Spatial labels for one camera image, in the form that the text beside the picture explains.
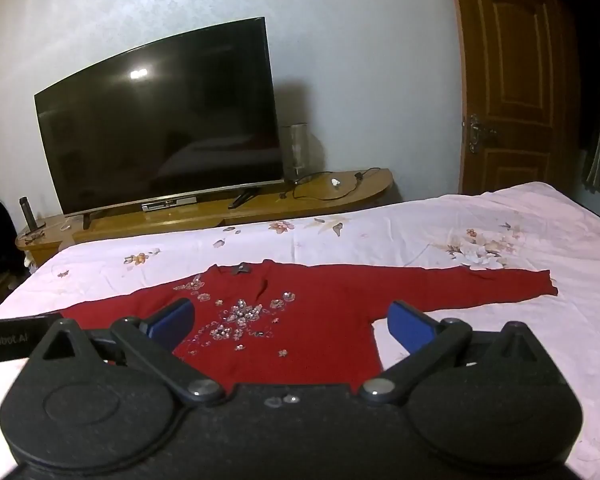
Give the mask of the brown wooden door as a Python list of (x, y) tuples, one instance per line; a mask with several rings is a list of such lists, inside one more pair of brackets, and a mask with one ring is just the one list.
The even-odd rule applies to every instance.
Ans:
[(460, 192), (478, 195), (532, 181), (567, 192), (576, 154), (557, 1), (455, 2), (463, 122), (476, 114), (498, 132), (470, 154), (463, 128)]

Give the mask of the wooden tv stand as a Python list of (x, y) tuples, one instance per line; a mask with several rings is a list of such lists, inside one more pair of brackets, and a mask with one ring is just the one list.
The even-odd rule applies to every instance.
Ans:
[[(341, 181), (339, 188), (331, 178)], [(237, 208), (230, 208), (238, 191), (217, 198), (201, 197), (196, 204), (153, 212), (129, 206), (76, 217), (45, 219), (45, 226), (33, 235), (20, 232), (16, 246), (26, 252), (37, 266), (61, 250), (93, 240), (238, 226), (251, 222), (288, 220), (324, 214), (341, 214), (376, 204), (389, 192), (393, 176), (386, 168), (358, 171), (324, 172), (303, 180), (295, 188), (274, 185)]]

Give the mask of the clear glass cylinder vase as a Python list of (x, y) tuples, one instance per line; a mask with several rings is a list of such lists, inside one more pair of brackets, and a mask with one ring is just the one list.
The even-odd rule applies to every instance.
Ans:
[(297, 122), (281, 128), (279, 140), (285, 177), (288, 181), (298, 183), (308, 173), (310, 162), (308, 125)]

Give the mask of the red beaded sweater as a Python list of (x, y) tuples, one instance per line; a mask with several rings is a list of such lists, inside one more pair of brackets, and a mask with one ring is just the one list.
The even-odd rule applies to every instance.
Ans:
[(174, 356), (225, 389), (245, 384), (348, 384), (381, 370), (373, 324), (394, 300), (422, 312), (511, 304), (558, 290), (546, 271), (250, 263), (62, 310), (84, 330), (148, 318), (184, 298), (195, 321)]

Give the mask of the black remote upright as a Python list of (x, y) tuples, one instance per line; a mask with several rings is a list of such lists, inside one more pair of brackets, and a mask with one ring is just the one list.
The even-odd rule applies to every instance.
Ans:
[(34, 232), (38, 229), (35, 216), (32, 212), (31, 206), (26, 196), (22, 196), (19, 199), (19, 205), (21, 207), (24, 218), (26, 219), (27, 226), (30, 232)]

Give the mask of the pink floral bed sheet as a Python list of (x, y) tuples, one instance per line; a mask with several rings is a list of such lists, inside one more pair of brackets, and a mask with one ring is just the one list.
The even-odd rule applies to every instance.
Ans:
[[(429, 312), (476, 330), (526, 323), (576, 393), (583, 428), (569, 466), (600, 479), (600, 218), (546, 184), (476, 197), (445, 195), (345, 214), (79, 244), (43, 264), (1, 305), (1, 318), (271, 260), (302, 266), (546, 271), (558, 293), (511, 304)], [(404, 358), (386, 317), (374, 322), (381, 370)]]

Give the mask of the large black flat television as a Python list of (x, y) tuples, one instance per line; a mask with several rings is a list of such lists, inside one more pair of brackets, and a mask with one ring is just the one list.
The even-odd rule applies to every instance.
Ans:
[(127, 50), (34, 102), (64, 214), (284, 177), (264, 18)]

